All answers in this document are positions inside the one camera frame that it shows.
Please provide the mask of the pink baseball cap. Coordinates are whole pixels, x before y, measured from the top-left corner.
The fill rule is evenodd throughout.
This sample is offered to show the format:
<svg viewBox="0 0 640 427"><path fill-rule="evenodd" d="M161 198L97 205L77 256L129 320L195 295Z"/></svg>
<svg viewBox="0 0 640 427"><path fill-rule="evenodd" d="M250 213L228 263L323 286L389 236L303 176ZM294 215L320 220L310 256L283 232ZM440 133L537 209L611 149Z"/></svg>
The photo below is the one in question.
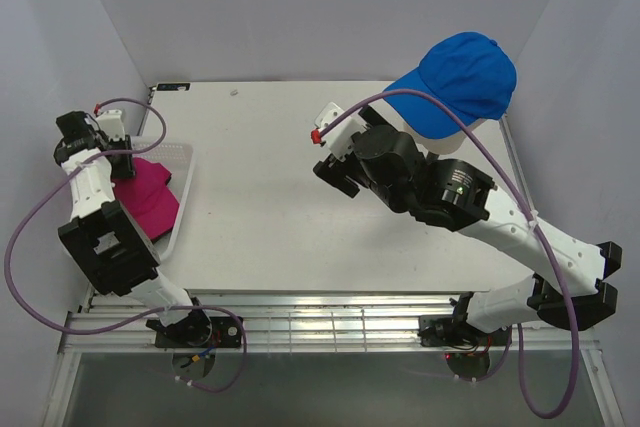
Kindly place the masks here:
<svg viewBox="0 0 640 427"><path fill-rule="evenodd" d="M142 231L156 242L175 225L179 202L169 189L171 172L162 164L133 158L135 176L114 181L114 194Z"/></svg>

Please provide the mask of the blue baseball cap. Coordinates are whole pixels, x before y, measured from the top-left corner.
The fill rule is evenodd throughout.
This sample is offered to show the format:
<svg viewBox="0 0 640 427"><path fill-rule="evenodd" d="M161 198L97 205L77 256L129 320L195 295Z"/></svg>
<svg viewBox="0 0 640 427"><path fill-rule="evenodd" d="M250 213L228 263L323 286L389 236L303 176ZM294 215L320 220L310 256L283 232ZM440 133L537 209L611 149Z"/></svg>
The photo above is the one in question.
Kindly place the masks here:
<svg viewBox="0 0 640 427"><path fill-rule="evenodd" d="M469 126L500 119L516 86L516 67L495 40L479 32L461 32L434 45L417 67L387 89L424 92ZM427 139L440 140L461 131L439 107L421 97L398 93L386 102Z"/></svg>

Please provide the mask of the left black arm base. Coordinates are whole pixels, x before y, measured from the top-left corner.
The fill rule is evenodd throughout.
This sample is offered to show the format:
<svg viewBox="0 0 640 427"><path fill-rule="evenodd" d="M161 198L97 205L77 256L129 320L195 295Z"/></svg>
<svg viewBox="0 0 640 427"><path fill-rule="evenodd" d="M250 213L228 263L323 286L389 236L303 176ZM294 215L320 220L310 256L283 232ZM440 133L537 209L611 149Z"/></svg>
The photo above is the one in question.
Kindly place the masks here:
<svg viewBox="0 0 640 427"><path fill-rule="evenodd" d="M230 317L189 314L178 324L165 327L159 320L147 320L145 326L155 332L154 346L159 348L238 348L242 334Z"/></svg>

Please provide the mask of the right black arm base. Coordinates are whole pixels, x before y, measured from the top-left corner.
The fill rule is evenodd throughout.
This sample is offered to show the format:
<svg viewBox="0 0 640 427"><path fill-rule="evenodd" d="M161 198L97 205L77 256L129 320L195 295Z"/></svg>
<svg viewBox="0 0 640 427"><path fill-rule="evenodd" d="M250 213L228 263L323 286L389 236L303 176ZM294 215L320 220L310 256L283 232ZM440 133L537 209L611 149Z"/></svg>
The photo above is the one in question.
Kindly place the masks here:
<svg viewBox="0 0 640 427"><path fill-rule="evenodd" d="M471 326L461 317L420 316L418 337L423 347L450 347L460 350L474 350L487 346L505 346L509 332L505 328L486 333Z"/></svg>

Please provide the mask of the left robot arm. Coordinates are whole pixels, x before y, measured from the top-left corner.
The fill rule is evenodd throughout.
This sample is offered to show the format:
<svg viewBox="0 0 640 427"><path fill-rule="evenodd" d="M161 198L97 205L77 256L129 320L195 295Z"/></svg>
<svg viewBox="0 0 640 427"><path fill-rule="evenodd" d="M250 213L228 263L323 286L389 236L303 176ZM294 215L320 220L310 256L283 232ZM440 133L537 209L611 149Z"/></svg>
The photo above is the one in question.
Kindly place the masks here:
<svg viewBox="0 0 640 427"><path fill-rule="evenodd" d="M148 328L179 346L199 347L213 327L189 293L160 271L156 241L173 232L180 203L163 164L132 155L119 110L97 118L72 111L57 118L54 160L70 176L72 212L58 229L66 252L95 290L129 296L158 317Z"/></svg>

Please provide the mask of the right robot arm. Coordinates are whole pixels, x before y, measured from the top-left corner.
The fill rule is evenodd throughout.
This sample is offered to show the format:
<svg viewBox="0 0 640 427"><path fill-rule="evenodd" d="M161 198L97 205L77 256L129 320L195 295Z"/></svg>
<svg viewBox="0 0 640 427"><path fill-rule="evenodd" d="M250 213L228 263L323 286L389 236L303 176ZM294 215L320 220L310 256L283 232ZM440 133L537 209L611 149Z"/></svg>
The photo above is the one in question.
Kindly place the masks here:
<svg viewBox="0 0 640 427"><path fill-rule="evenodd" d="M368 189L394 213L479 240L531 270L516 284L462 294L452 314L421 327L424 345L476 346L505 327L536 320L567 330L562 282L579 330L615 313L618 291L606 279L621 266L617 244L587 244L528 220L490 176L462 160L429 159L409 134L384 121L350 119L327 136L314 130L311 138L329 149L314 172L332 187L349 197Z"/></svg>

